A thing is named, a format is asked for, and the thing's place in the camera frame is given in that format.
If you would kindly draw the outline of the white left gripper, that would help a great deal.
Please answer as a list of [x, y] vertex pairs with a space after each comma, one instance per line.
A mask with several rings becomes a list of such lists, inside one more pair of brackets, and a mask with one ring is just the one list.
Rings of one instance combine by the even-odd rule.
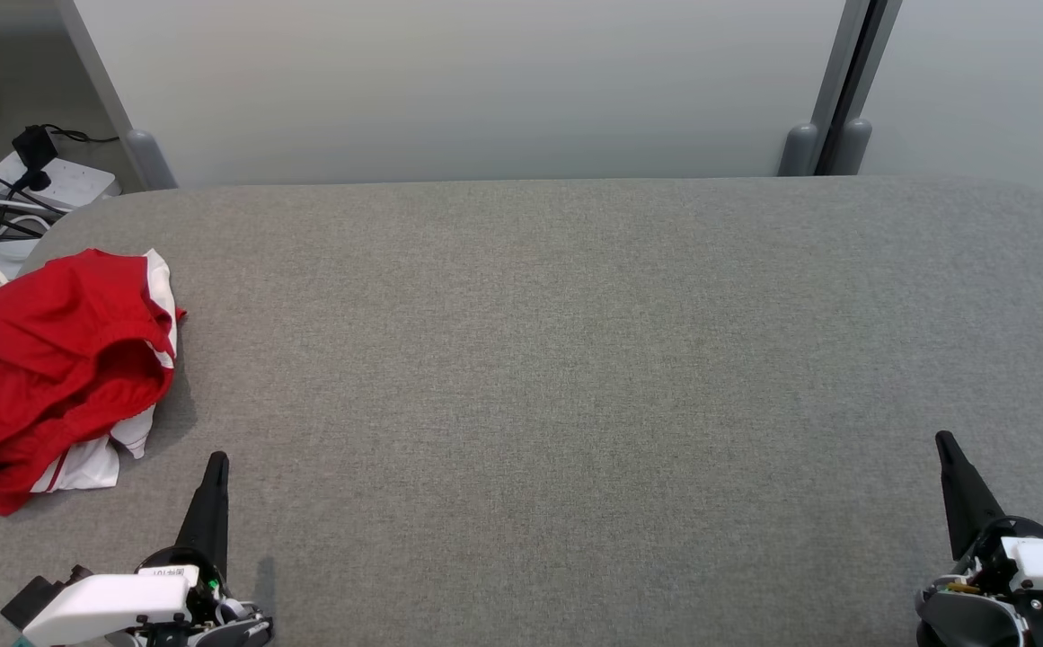
[[229, 468], [225, 452], [209, 456], [176, 547], [159, 550], [135, 572], [94, 574], [77, 565], [68, 581], [30, 581], [22, 590], [22, 643], [242, 646], [244, 605], [224, 582]]

